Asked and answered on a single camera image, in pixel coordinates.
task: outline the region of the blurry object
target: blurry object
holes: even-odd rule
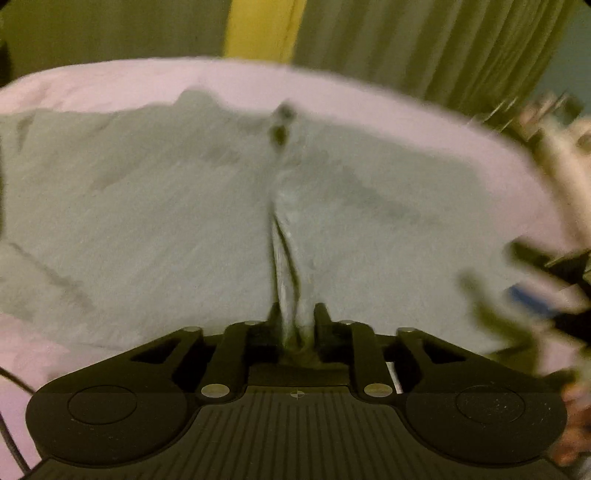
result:
[[[552,92],[523,107],[512,130],[551,180],[581,247],[591,248],[591,118],[574,96]]]
[[[577,0],[308,0],[294,62],[467,114],[525,95]]]

